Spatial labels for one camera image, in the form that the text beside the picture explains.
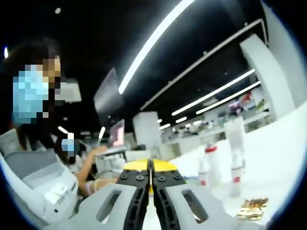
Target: person's hand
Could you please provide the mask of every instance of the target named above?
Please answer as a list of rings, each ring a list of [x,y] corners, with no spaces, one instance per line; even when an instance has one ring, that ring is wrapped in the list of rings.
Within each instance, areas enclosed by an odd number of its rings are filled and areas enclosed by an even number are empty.
[[[105,152],[107,152],[107,147],[106,147],[106,146],[99,146],[99,147],[96,148],[96,149],[92,149],[92,150],[89,152],[89,155],[91,155],[92,157],[94,157],[94,156],[103,154],[103,153],[105,153]]]

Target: woman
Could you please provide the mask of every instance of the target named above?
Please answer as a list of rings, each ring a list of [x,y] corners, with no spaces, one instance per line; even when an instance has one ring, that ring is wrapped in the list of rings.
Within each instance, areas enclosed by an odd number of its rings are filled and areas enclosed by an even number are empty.
[[[76,154],[76,156],[74,157],[68,157],[68,154],[61,148],[63,139],[63,137],[59,137],[56,141],[56,146],[61,149],[58,153],[58,156],[61,159],[62,163],[64,163],[77,177],[79,181],[79,188],[83,196],[90,196],[91,194],[95,193],[99,188],[105,186],[108,183],[116,183],[117,179],[99,178],[97,180],[93,180],[94,177],[91,178],[90,175],[95,156],[97,154],[101,154],[102,152],[106,152],[107,148],[105,146],[100,146],[96,149],[91,150],[88,153],[85,161],[82,161],[79,154]]]
[[[13,150],[4,149],[0,143],[2,153],[37,150],[41,146],[54,149],[57,154],[61,152],[51,137],[52,128],[57,127],[54,121],[55,88],[61,82],[60,76],[57,44],[48,38],[22,43],[3,61],[0,73],[0,135],[9,133],[10,138],[17,139],[15,143],[18,146],[14,146]],[[87,190],[86,183],[83,183],[86,173],[83,171],[90,168],[95,153],[97,150],[89,154],[84,170],[76,174],[84,194]]]

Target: laptop screen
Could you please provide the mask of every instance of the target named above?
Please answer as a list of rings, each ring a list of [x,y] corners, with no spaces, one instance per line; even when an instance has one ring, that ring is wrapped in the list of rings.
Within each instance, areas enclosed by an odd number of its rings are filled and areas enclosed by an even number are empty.
[[[125,122],[119,121],[110,128],[110,146],[124,146]]]

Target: gray plastic object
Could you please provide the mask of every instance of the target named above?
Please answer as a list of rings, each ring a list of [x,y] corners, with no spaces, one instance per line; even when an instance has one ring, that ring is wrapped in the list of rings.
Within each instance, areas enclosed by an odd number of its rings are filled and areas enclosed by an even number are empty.
[[[183,184],[167,187],[181,230],[262,230],[264,226],[251,221],[238,220],[228,215],[221,200],[217,199],[202,187]],[[203,223],[197,223],[193,215],[203,217]]]
[[[79,212],[75,216],[46,226],[43,230],[123,230],[136,189],[137,187],[129,185],[109,184],[86,198],[80,204]],[[110,203],[116,196],[118,197],[112,208]],[[110,216],[107,223],[102,223],[108,214]]]

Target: laptop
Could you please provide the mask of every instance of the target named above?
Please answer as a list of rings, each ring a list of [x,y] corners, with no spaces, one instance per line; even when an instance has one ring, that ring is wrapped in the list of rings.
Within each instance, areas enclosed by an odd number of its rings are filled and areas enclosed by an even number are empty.
[[[124,134],[125,134],[125,120],[117,122],[115,125],[113,125],[110,128],[110,138],[109,138],[110,147],[107,151],[108,153],[126,150],[124,142]]]

